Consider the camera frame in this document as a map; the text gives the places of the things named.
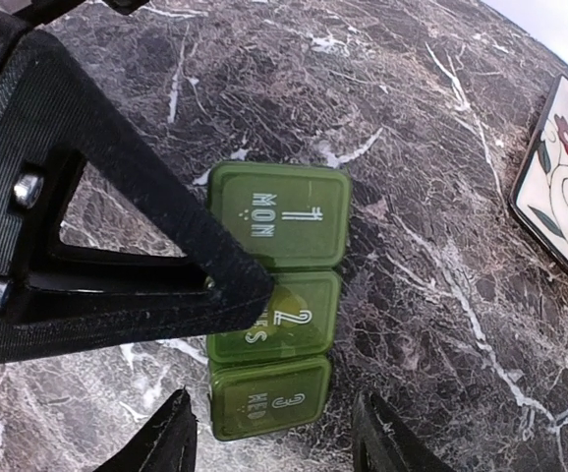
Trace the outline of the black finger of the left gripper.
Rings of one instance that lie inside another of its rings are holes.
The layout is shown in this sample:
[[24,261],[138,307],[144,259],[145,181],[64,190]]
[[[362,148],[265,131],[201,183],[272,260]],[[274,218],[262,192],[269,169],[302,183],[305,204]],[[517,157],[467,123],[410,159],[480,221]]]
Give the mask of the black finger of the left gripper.
[[[62,243],[86,166],[182,256]],[[24,35],[0,69],[0,363],[247,328],[272,290],[66,48]]]

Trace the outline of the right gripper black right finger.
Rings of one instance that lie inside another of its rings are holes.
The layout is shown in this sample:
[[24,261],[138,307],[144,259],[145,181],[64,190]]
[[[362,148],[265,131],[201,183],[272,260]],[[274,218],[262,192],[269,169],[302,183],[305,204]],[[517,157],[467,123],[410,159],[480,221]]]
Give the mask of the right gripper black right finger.
[[360,391],[354,401],[352,454],[355,471],[453,471],[374,391]]

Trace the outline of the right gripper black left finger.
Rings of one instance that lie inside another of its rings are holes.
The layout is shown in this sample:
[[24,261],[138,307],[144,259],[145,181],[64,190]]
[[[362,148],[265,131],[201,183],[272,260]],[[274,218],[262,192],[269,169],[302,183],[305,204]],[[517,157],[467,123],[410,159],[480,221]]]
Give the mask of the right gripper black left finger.
[[128,443],[96,472],[193,472],[197,419],[185,389],[177,389]]

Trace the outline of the green pill organizer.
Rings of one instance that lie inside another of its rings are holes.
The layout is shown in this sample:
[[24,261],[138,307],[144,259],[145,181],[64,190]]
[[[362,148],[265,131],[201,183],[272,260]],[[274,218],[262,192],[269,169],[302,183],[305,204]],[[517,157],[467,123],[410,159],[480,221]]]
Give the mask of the green pill organizer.
[[206,339],[213,435],[234,441],[316,421],[332,373],[352,183],[324,167],[224,162],[208,178],[210,211],[270,273],[254,324]]

